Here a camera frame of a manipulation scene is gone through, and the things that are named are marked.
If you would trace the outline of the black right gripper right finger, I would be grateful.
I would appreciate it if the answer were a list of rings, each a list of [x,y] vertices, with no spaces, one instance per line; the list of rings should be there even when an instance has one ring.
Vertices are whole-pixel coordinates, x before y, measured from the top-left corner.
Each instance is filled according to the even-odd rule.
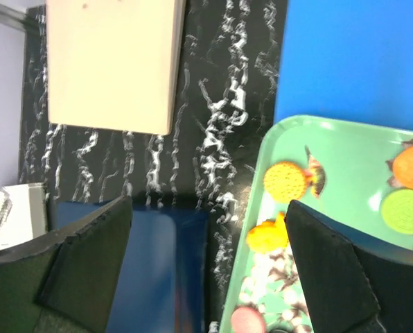
[[[285,224],[315,332],[413,332],[413,251],[292,201]]]

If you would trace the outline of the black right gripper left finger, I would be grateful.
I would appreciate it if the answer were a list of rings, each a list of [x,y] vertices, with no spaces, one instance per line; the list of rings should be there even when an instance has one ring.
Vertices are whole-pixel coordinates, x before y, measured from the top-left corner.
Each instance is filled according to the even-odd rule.
[[[132,199],[0,250],[0,332],[104,332],[132,225]]]

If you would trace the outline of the blue tin lid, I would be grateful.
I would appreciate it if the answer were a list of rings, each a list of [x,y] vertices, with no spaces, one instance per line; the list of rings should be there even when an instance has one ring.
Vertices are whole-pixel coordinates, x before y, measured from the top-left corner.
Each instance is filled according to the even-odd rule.
[[[204,332],[206,212],[135,207],[107,332]]]

